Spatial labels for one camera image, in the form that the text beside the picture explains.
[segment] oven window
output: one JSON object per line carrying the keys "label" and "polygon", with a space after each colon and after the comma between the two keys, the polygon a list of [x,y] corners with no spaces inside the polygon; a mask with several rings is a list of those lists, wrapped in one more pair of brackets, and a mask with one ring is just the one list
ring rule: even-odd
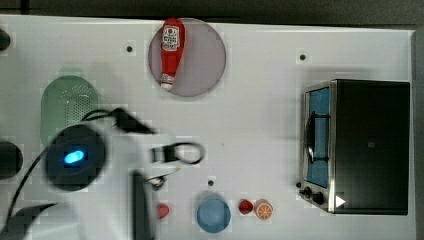
{"label": "oven window", "polygon": [[[330,114],[330,89],[323,88],[309,93],[309,116],[312,114],[325,116]],[[306,180],[327,188],[328,186],[328,128],[329,118],[317,117],[315,121],[315,138],[313,151],[314,161],[308,161]]]}

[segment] toaster oven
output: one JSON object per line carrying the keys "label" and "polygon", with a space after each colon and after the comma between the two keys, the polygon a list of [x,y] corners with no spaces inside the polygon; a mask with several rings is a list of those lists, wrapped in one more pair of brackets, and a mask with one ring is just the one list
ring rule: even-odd
{"label": "toaster oven", "polygon": [[336,79],[302,105],[301,197],[329,213],[407,215],[410,84]]}

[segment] blue bowl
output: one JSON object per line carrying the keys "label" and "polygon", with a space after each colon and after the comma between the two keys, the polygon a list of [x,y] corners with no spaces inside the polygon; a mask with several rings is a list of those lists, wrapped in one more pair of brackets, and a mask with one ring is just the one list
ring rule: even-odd
{"label": "blue bowl", "polygon": [[208,198],[197,209],[197,223],[209,233],[221,232],[228,226],[230,219],[228,205],[219,198]]}

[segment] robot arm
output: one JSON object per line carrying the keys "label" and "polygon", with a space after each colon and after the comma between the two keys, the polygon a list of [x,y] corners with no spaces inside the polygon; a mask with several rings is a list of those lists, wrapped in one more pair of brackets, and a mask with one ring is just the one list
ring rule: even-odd
{"label": "robot arm", "polygon": [[[25,237],[26,233],[33,240],[151,240],[156,236],[158,201],[149,180],[198,163],[205,151],[197,143],[173,142],[122,109],[109,116],[115,118],[115,127],[85,121],[65,128],[47,148],[42,158],[45,177],[66,201],[43,208],[31,218],[32,224],[25,223],[29,226]],[[182,146],[197,149],[199,158],[189,161],[181,156]],[[7,225],[17,218],[11,217]]]}

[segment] gray floor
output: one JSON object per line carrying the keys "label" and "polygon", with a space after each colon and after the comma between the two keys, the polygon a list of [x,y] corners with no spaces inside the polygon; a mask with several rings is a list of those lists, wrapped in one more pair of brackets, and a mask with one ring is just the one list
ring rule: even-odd
{"label": "gray floor", "polygon": [[0,13],[415,29],[417,239],[424,240],[424,1],[422,0],[0,0]]}

